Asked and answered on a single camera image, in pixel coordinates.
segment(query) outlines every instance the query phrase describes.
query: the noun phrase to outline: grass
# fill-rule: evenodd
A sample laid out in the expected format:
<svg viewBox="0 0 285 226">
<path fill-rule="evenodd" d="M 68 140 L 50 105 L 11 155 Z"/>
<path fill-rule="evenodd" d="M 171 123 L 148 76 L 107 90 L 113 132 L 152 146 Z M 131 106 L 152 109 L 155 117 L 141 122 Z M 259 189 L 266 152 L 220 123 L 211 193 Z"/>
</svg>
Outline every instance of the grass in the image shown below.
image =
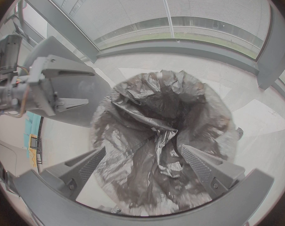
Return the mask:
<svg viewBox="0 0 285 226">
<path fill-rule="evenodd" d="M 255 53 L 254 51 L 251 51 L 241 45 L 238 45 L 236 43 L 233 43 L 231 41 L 227 41 L 224 39 L 201 35 L 201 34 L 195 34 L 195 33 L 184 33 L 184 32 L 176 32 L 174 33 L 174 35 L 175 35 L 175 39 L 196 40 L 196 41 L 202 41 L 202 42 L 207 42 L 207 43 L 213 43 L 213 44 L 217 44 L 217 45 L 221 45 L 224 47 L 234 49 L 251 58 L 257 57 L 257 53 Z M 125 44 L 125 43 L 132 43 L 132 42 L 143 41 L 143 40 L 157 40 L 157 39 L 171 39 L 171 34 L 169 32 L 165 32 L 165 33 L 151 33 L 151 34 L 139 35 L 139 36 L 135 36 L 131 38 L 114 41 L 112 43 L 104 44 L 102 46 L 99 46 L 99 49 L 106 49 L 109 47 L 113 47 L 113 46 Z"/>
</svg>

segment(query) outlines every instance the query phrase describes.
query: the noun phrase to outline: crumpled plastic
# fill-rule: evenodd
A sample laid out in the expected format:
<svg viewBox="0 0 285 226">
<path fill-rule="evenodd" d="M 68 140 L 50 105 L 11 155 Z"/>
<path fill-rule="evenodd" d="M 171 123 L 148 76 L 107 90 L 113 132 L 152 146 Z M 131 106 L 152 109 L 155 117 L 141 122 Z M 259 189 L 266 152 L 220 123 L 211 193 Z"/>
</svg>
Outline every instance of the crumpled plastic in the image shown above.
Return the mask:
<svg viewBox="0 0 285 226">
<path fill-rule="evenodd" d="M 116 85 L 92 118 L 91 147 L 106 147 L 94 174 L 121 213 L 164 215 L 209 202 L 182 145 L 233 162 L 231 112 L 184 71 L 139 74 Z"/>
</svg>

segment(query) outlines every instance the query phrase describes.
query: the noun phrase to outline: floor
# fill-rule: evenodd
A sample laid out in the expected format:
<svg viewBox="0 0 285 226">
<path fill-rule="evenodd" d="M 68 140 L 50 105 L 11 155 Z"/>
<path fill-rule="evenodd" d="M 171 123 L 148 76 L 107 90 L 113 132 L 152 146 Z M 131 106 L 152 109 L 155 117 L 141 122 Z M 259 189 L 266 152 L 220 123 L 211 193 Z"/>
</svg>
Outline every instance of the floor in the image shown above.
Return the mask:
<svg viewBox="0 0 285 226">
<path fill-rule="evenodd" d="M 259 89 L 256 77 L 233 66 L 192 56 L 130 54 L 87 62 L 113 87 L 139 73 L 184 70 L 211 86 L 230 109 L 236 126 L 244 130 L 235 163 L 273 176 L 275 182 L 264 203 L 250 219 L 254 225 L 285 189 L 285 100 L 273 88 Z M 57 164 L 89 150 L 89 129 L 45 119 L 42 126 L 43 167 Z M 114 207 L 94 176 L 77 198 L 90 207 Z"/>
</svg>

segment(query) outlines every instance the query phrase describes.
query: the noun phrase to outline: corrugated metal wall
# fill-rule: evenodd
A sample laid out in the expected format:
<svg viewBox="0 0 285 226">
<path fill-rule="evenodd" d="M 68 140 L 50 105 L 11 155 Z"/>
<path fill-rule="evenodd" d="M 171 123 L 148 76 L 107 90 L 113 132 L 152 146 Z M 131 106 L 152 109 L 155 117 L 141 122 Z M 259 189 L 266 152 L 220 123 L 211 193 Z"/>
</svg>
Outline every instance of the corrugated metal wall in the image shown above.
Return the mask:
<svg viewBox="0 0 285 226">
<path fill-rule="evenodd" d="M 232 24 L 242 28 L 262 41 L 265 40 L 270 20 L 269 4 L 266 0 L 167 0 L 172 17 L 202 17 Z M 73 20 L 95 40 L 110 32 L 141 21 L 166 17 L 163 0 L 85 0 Z M 259 45 L 218 29 L 198 26 L 175 26 L 175 32 L 197 33 L 232 41 L 258 53 Z M 117 41 L 129 36 L 146 34 L 147 31 L 166 32 L 163 29 L 146 28 L 144 31 L 127 32 L 107 40 Z"/>
</svg>

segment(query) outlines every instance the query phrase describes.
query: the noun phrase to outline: black trash bag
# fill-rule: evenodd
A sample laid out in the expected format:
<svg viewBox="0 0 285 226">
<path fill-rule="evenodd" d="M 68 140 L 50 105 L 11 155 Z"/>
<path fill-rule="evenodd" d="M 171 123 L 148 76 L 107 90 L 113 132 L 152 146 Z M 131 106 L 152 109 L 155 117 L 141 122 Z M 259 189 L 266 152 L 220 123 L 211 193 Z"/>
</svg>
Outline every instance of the black trash bag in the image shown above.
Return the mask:
<svg viewBox="0 0 285 226">
<path fill-rule="evenodd" d="M 163 215 L 211 200 L 183 159 L 183 144 L 233 162 L 238 132 L 220 97 L 181 71 L 139 74 L 116 85 L 92 119 L 95 170 L 123 214 Z"/>
</svg>

